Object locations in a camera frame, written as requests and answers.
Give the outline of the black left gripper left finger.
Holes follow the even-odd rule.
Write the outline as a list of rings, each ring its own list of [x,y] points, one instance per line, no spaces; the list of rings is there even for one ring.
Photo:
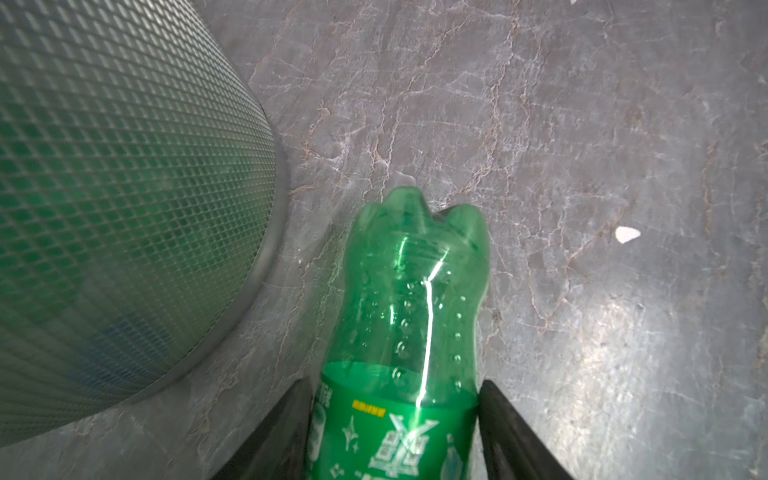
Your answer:
[[[310,379],[295,381],[213,479],[303,479],[312,401]]]

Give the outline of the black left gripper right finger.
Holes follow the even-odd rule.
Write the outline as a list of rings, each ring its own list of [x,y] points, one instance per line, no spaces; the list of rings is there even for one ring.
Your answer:
[[[573,480],[503,392],[482,382],[478,420],[487,476],[491,480]]]

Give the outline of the green bottle yellow cap top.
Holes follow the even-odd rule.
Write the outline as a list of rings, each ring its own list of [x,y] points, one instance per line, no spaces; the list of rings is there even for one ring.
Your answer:
[[[490,277],[483,214],[399,187],[359,212],[321,369],[309,479],[465,479],[478,408],[476,325]]]

